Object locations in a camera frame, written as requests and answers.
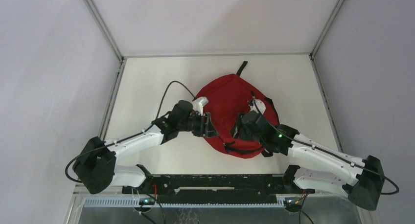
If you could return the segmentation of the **red student backpack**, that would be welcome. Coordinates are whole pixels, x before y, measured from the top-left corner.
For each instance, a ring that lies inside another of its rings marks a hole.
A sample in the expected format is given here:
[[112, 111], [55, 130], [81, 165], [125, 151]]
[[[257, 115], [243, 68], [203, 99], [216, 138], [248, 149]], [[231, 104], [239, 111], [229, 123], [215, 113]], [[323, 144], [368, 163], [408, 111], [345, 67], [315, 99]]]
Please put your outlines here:
[[204, 111], [210, 113], [212, 122], [219, 132], [219, 136], [205, 140], [215, 150], [230, 156], [247, 159], [262, 154], [264, 157], [272, 157], [273, 153], [261, 144], [231, 136], [231, 128], [237, 115], [248, 113], [248, 102], [254, 98], [260, 99], [266, 105], [266, 119], [274, 125], [279, 124], [279, 116], [272, 99], [241, 78], [240, 75], [247, 64], [248, 61], [244, 61], [237, 73], [221, 76], [198, 92], [197, 97], [204, 96], [208, 99]]

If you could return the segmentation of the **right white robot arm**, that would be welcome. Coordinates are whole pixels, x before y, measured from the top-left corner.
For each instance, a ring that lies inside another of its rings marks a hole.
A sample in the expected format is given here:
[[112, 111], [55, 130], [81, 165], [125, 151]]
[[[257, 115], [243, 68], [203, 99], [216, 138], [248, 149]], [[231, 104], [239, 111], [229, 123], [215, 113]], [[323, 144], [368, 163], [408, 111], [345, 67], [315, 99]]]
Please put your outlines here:
[[299, 189], [320, 190], [346, 197], [354, 205], [374, 211], [382, 193], [385, 174], [374, 156], [354, 157], [323, 146], [284, 124], [272, 125], [255, 111], [239, 114], [231, 136], [258, 142], [267, 151], [310, 162], [320, 170], [290, 165], [283, 188], [290, 193]]

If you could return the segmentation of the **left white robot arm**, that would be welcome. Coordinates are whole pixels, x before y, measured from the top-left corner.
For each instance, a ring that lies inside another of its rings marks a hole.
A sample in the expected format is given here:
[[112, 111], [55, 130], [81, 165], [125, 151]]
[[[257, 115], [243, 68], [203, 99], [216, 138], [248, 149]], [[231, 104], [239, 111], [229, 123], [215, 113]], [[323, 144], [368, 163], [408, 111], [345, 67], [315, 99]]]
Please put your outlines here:
[[191, 132], [196, 137], [216, 137], [210, 113], [204, 111], [206, 97], [193, 102], [180, 100], [165, 115], [153, 120], [143, 130], [126, 137], [101, 140], [89, 139], [84, 149], [69, 165], [90, 194], [98, 194], [110, 186], [135, 187], [141, 193], [149, 192], [153, 180], [139, 166], [119, 163], [144, 149], [162, 145], [175, 139], [180, 132]]

